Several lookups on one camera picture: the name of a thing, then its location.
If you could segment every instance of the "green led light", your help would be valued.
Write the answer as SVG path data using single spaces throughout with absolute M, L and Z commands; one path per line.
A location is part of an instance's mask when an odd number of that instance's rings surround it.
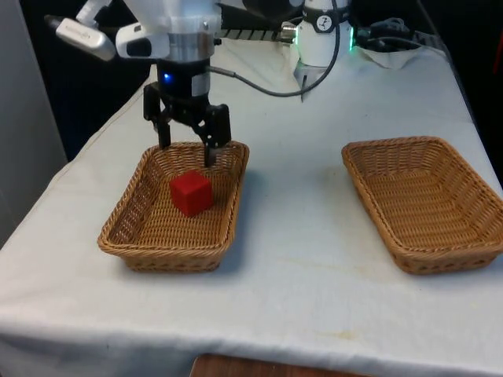
M 354 47 L 354 29 L 351 28 L 349 32 L 349 50 L 351 51 Z

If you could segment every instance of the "wooden block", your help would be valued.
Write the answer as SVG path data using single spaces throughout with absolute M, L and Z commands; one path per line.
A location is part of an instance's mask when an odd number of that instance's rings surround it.
M 217 355 L 199 356 L 190 377 L 364 377 Z
M 195 170 L 170 181 L 173 204 L 187 217 L 196 216 L 213 205 L 211 182 Z

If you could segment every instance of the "basket rim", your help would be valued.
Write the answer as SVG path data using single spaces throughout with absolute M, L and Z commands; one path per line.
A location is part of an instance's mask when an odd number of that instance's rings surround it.
M 191 141 L 180 141 L 171 144 L 171 148 L 199 148 L 200 143 Z M 177 246 L 156 246 L 156 245 L 137 245 L 132 243 L 112 243 L 108 238 L 117 219 L 123 213 L 123 206 L 130 194 L 138 187 L 141 181 L 141 175 L 151 156 L 159 150 L 158 145 L 154 145 L 143 152 L 141 160 L 138 163 L 133 177 L 130 179 L 124 193 L 121 195 L 119 202 L 116 204 L 113 212 L 109 215 L 108 220 L 103 225 L 101 233 L 97 238 L 97 244 L 105 253 L 116 255 L 123 258 L 140 258 L 138 253 L 148 252 L 150 258 L 165 258 L 165 257 L 189 257 L 189 258 L 210 258 L 218 254 L 224 253 L 233 242 L 234 228 L 237 220 L 237 212 L 239 209 L 240 192 L 243 188 L 243 178 L 246 171 L 249 158 L 249 147 L 237 141 L 231 141 L 225 148 L 238 147 L 240 149 L 240 169 L 238 179 L 233 190 L 232 203 L 230 204 L 229 224 L 226 227 L 226 233 L 219 242 L 211 245 L 201 245 L 195 247 L 177 247 Z
M 348 169 L 348 172 L 355 183 L 358 183 L 362 189 L 357 190 L 362 194 L 364 205 L 379 218 L 375 221 L 376 227 L 385 232 L 389 240 L 393 243 L 390 250 L 393 253 L 401 254 L 404 257 L 411 258 L 418 262 L 426 262 L 431 260 L 431 255 L 435 254 L 436 258 L 452 258 L 462 252 L 473 254 L 474 258 L 487 256 L 488 254 L 500 254 L 503 251 L 503 240 L 492 240 L 489 242 L 474 242 L 463 243 L 445 247 L 411 247 L 405 245 L 395 234 L 391 228 L 384 212 L 380 208 L 378 201 L 373 195 L 372 190 L 366 184 L 363 176 L 358 172 L 351 157 L 351 152 L 358 148 L 373 147 L 373 146 L 392 146 L 392 145 L 408 145 L 417 142 L 431 142 L 441 145 L 446 151 L 451 154 L 458 162 L 459 166 L 464 169 L 470 181 L 472 181 L 494 206 L 503 211 L 503 201 L 497 196 L 496 192 L 477 174 L 470 164 L 461 156 L 461 154 L 447 141 L 440 137 L 434 136 L 414 136 L 414 137 L 397 137 L 391 139 L 373 140 L 373 141 L 356 141 L 347 144 L 343 150 L 343 162 Z

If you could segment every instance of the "white tablecloth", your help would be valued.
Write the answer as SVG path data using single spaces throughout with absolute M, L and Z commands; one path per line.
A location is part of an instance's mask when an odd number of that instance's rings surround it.
M 272 44 L 229 42 L 213 63 L 296 87 Z M 211 100 L 229 105 L 233 137 L 251 149 L 237 238 L 221 267 L 138 274 L 96 245 L 156 143 L 139 91 L 0 252 L 3 377 L 185 377 L 207 352 L 376 376 L 503 375 L 503 258 L 468 273 L 403 273 L 340 157 L 349 141 L 436 135 L 501 195 L 441 56 L 425 50 L 392 71 L 354 51 L 304 104 L 215 76 Z

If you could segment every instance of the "woven basket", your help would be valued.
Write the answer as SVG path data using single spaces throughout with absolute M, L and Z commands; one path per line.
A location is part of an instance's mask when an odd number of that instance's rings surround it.
M 97 243 L 134 271 L 212 271 L 234 239 L 248 147 L 231 142 L 204 168 L 201 143 L 148 149 Z M 211 181 L 214 206 L 187 218 L 171 202 L 169 181 L 198 170 Z
M 343 161 L 402 270 L 477 269 L 503 251 L 503 202 L 444 140 L 350 143 Z

